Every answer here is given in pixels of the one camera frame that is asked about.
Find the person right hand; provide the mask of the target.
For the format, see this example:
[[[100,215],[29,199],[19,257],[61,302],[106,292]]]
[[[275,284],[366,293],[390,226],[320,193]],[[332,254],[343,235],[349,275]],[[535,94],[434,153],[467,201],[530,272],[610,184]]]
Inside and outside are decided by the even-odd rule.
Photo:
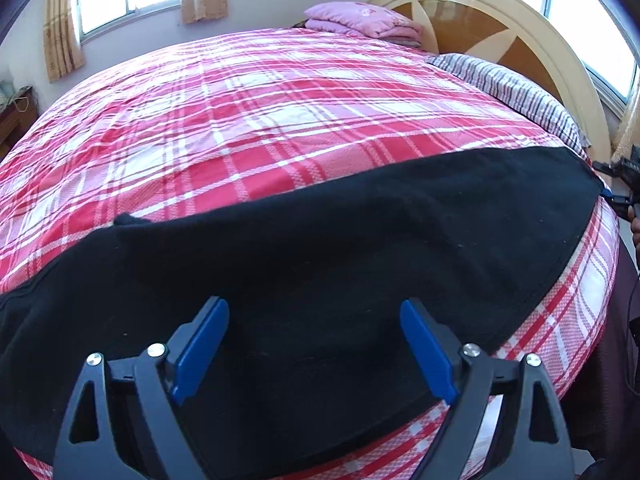
[[[637,261],[640,261],[640,218],[638,204],[628,208],[628,219],[630,222],[632,242],[634,243],[634,254],[636,255]]]

